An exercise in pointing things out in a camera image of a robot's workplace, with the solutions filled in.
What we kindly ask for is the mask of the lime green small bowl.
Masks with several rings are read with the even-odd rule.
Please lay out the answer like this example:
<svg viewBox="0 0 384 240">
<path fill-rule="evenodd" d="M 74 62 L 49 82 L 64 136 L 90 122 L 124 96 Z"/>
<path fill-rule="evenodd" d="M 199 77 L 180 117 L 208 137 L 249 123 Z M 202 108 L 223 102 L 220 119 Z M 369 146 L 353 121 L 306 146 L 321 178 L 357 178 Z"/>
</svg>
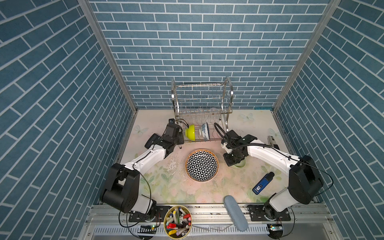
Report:
<svg viewBox="0 0 384 240">
<path fill-rule="evenodd" d="M 196 134 L 195 134 L 195 125 L 190 125 L 186 129 L 186 137 L 190 141 L 195 141 L 196 140 Z"/>
</svg>

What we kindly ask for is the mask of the blue floral white bowl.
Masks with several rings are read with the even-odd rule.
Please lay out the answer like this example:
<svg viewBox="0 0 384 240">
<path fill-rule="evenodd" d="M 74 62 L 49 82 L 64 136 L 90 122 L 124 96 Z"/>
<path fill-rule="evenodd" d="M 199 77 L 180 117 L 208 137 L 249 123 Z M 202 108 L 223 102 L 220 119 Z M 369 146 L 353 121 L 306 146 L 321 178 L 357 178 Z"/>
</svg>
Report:
<svg viewBox="0 0 384 240">
<path fill-rule="evenodd" d="M 203 140 L 205 140 L 205 141 L 210 140 L 210 130 L 209 130 L 208 123 L 202 124 L 199 132 L 200 132 L 200 135 L 203 138 Z"/>
</svg>

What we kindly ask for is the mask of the white patterned large bowl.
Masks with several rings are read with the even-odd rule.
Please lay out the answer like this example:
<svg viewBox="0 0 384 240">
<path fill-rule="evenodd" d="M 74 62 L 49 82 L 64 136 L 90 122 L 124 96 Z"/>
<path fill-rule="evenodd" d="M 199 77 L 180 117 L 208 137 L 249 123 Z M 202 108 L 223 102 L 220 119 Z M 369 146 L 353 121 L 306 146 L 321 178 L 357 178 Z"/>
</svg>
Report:
<svg viewBox="0 0 384 240">
<path fill-rule="evenodd" d="M 187 175 L 195 182 L 205 183 L 216 177 L 219 172 L 219 160 L 206 149 L 191 152 L 185 162 Z"/>
</svg>

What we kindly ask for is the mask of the pale green small bowl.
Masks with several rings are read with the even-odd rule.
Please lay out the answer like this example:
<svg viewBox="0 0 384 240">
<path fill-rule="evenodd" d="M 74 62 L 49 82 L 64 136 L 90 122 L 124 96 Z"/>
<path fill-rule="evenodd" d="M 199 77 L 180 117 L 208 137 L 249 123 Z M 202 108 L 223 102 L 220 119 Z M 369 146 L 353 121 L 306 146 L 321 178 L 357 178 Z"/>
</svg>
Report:
<svg viewBox="0 0 384 240">
<path fill-rule="evenodd" d="M 242 160 L 239 163 L 235 164 L 234 166 L 236 168 L 243 168 L 243 167 L 245 167 L 245 165 L 246 165 L 246 160 Z"/>
</svg>

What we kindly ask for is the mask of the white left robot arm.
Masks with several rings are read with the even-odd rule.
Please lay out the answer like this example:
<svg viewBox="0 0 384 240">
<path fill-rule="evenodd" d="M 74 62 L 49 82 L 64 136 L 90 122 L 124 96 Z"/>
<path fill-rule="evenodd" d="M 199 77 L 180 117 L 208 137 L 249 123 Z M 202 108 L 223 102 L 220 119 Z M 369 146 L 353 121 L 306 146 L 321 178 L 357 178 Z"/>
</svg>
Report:
<svg viewBox="0 0 384 240">
<path fill-rule="evenodd" d="M 134 211 L 153 216 L 156 201 L 139 195 L 140 179 L 150 168 L 170 155 L 177 145 L 182 144 L 182 127 L 175 119 L 169 119 L 163 134 L 153 134 L 146 142 L 146 152 L 132 161 L 115 163 L 109 168 L 100 201 L 123 213 Z"/>
</svg>

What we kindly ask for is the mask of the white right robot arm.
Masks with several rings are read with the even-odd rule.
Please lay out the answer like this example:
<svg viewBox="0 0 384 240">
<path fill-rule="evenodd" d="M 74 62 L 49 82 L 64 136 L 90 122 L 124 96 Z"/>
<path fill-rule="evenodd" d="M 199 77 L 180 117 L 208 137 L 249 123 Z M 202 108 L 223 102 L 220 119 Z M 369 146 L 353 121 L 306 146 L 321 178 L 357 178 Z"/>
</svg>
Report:
<svg viewBox="0 0 384 240">
<path fill-rule="evenodd" d="M 229 167 L 246 157 L 254 157 L 288 176 L 288 187 L 272 195 L 264 204 L 264 211 L 271 215 L 298 203 L 309 204 L 324 185 L 320 170 L 307 155 L 298 157 L 284 153 L 252 135 L 241 137 L 233 130 L 222 136 L 221 144 L 226 151 L 224 159 Z"/>
</svg>

